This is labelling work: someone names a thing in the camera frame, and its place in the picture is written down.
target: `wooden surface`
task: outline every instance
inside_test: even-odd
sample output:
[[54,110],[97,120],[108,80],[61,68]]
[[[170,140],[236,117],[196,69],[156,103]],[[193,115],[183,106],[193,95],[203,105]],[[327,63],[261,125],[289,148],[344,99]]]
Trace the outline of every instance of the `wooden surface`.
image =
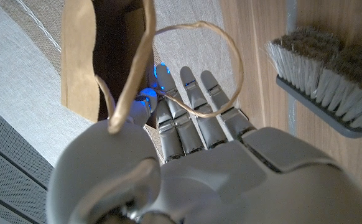
[[[235,39],[245,66],[241,109],[261,128],[288,131],[287,94],[275,84],[276,71],[264,44],[285,34],[285,0],[220,0],[225,30]],[[347,45],[362,45],[362,1],[298,0],[297,26],[332,32]],[[348,139],[297,102],[297,137],[325,151],[362,187],[362,139]]]
[[241,109],[257,128],[274,126],[287,131],[287,94],[275,83],[276,71],[264,45],[285,34],[285,0],[221,0],[220,4],[225,29],[234,38],[244,63]]

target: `robot finger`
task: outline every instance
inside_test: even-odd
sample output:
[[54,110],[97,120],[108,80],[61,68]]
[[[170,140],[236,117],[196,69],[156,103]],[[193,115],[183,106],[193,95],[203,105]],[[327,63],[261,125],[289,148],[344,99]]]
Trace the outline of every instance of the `robot finger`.
[[156,118],[159,124],[160,141],[165,162],[183,157],[185,154],[180,138],[175,129],[169,107],[164,99],[159,100],[157,103]]
[[[203,86],[205,87],[208,96],[212,99],[216,110],[220,109],[229,101],[228,97],[221,89],[221,86],[218,84],[217,80],[211,72],[202,72],[200,78],[202,79]],[[232,107],[222,113],[220,118],[223,120],[233,139],[240,140],[244,133],[256,129],[249,122],[247,116],[244,115],[241,110],[235,107]]]
[[[181,100],[180,93],[175,87],[169,69],[161,64],[156,66],[154,73],[160,88],[167,94]],[[172,100],[167,99],[167,103],[185,154],[188,155],[203,150],[205,147],[187,111]]]
[[[180,76],[192,108],[202,113],[213,112],[198,86],[191,69],[189,67],[182,67]],[[217,145],[227,142],[227,138],[216,118],[197,117],[197,122],[208,149],[213,149]]]
[[151,88],[141,90],[131,105],[129,122],[143,126],[156,109],[156,106],[156,92]]

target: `white fabric surface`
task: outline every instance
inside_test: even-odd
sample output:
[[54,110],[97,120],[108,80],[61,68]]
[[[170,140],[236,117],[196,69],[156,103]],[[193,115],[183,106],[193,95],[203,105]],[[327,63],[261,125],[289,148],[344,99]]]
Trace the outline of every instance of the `white fabric surface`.
[[0,115],[52,165],[91,124],[60,102],[60,76],[0,8]]

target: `brush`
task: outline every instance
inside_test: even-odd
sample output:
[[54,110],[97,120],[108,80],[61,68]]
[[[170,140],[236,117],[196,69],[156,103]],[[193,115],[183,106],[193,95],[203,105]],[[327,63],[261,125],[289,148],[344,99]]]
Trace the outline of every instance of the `brush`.
[[362,137],[362,47],[305,27],[266,45],[277,83],[339,133]]

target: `brown paper bag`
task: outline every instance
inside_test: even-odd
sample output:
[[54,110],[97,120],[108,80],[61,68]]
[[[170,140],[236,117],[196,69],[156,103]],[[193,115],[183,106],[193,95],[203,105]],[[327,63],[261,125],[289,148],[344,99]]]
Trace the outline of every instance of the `brown paper bag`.
[[[141,1],[66,0],[62,13],[62,105],[91,121],[106,119],[99,75],[115,101],[144,33]],[[146,77],[153,73],[153,53]],[[147,78],[136,85],[143,89]]]

